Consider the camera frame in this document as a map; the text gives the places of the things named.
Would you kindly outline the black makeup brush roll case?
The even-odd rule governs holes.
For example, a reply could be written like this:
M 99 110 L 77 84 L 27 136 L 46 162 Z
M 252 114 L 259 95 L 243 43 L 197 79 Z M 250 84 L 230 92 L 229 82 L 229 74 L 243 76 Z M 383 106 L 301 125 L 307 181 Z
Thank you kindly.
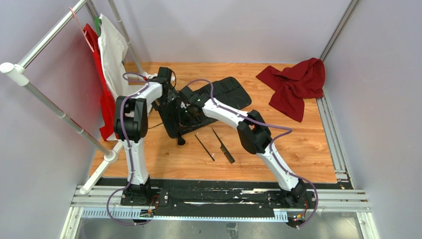
M 234 109 L 241 110 L 252 103 L 251 97 L 234 77 L 214 81 L 212 85 L 214 99 Z M 196 112 L 197 108 L 192 110 L 188 107 L 194 101 L 203 105 L 210 99 L 210 93 L 211 85 L 209 84 L 197 90 L 192 90 L 188 86 L 175 90 L 173 86 L 170 86 L 167 95 L 152 103 L 153 109 L 159 113 L 170 138 L 180 138 L 184 134 L 216 121 Z

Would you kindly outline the large black powder brush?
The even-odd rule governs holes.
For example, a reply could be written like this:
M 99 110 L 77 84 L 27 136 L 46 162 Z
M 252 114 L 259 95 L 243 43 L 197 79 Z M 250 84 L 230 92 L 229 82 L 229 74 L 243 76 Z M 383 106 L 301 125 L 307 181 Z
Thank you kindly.
M 186 141 L 183 138 L 183 135 L 181 134 L 181 132 L 178 132 L 177 133 L 177 145 L 182 146 L 182 145 L 185 145 L 185 144 L 186 144 Z

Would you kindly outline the thin black makeup brush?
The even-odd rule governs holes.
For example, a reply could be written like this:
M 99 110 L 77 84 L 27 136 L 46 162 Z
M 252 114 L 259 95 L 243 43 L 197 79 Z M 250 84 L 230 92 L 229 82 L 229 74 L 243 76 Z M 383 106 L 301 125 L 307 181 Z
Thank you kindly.
M 196 134 L 194 134 L 195 138 L 197 139 L 197 141 L 200 143 L 200 145 L 202 146 L 202 148 L 205 150 L 205 152 L 207 153 L 207 155 L 211 158 L 212 161 L 215 162 L 215 159 L 213 157 L 213 155 L 208 151 L 208 149 L 205 147 L 205 145 L 201 142 L 201 140 L 198 138 L 198 136 Z

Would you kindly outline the black comb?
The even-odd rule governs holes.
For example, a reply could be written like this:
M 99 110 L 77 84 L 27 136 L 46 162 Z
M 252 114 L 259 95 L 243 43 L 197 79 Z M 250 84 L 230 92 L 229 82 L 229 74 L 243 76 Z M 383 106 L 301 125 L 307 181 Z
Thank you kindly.
M 224 145 L 224 143 L 222 142 L 222 140 L 220 139 L 220 137 L 218 136 L 218 134 L 216 133 L 216 131 L 211 128 L 213 133 L 215 134 L 215 136 L 217 137 L 219 143 L 220 143 L 220 149 L 222 151 L 222 153 L 225 155 L 225 157 L 227 158 L 228 162 L 230 164 L 233 164 L 235 162 L 235 159 L 233 158 L 233 156 L 230 154 L 230 152 L 228 151 L 228 149 L 226 148 L 226 146 Z

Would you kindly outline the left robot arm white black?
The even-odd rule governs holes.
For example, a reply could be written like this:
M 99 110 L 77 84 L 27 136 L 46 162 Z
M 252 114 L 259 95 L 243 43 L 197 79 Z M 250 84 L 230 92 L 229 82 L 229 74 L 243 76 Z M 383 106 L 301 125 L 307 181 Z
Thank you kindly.
M 139 90 L 116 99 L 114 132 L 123 144 L 128 166 L 128 183 L 122 195 L 137 205 L 146 206 L 154 199 L 144 153 L 144 138 L 149 128 L 148 107 L 168 96 L 173 74 L 171 69 L 161 67 L 157 77 L 142 81 L 144 85 Z

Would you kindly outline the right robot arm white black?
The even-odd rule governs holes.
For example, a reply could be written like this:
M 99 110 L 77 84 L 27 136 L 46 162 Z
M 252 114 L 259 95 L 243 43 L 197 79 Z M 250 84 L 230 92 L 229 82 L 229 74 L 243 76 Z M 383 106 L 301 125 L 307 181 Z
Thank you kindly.
M 198 90 L 183 87 L 178 93 L 180 127 L 188 133 L 213 122 L 220 121 L 235 129 L 243 149 L 261 158 L 276 176 L 284 191 L 284 201 L 290 207 L 298 207 L 305 199 L 304 180 L 294 174 L 274 146 L 270 128 L 261 114 L 243 110 L 252 100 L 240 86 L 226 89 L 223 86 L 206 85 Z

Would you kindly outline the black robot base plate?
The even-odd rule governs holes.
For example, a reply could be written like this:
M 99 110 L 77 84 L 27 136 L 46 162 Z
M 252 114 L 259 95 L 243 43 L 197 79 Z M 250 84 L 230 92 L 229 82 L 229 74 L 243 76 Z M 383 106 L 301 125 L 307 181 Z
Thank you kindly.
M 154 199 L 149 204 L 137 205 L 121 195 L 117 205 L 150 205 L 150 213 L 155 218 L 269 218 L 274 215 L 274 209 L 301 213 L 317 208 L 315 193 L 307 184 L 302 201 L 290 204 L 284 201 L 284 191 L 276 182 L 174 179 L 152 179 L 150 182 Z

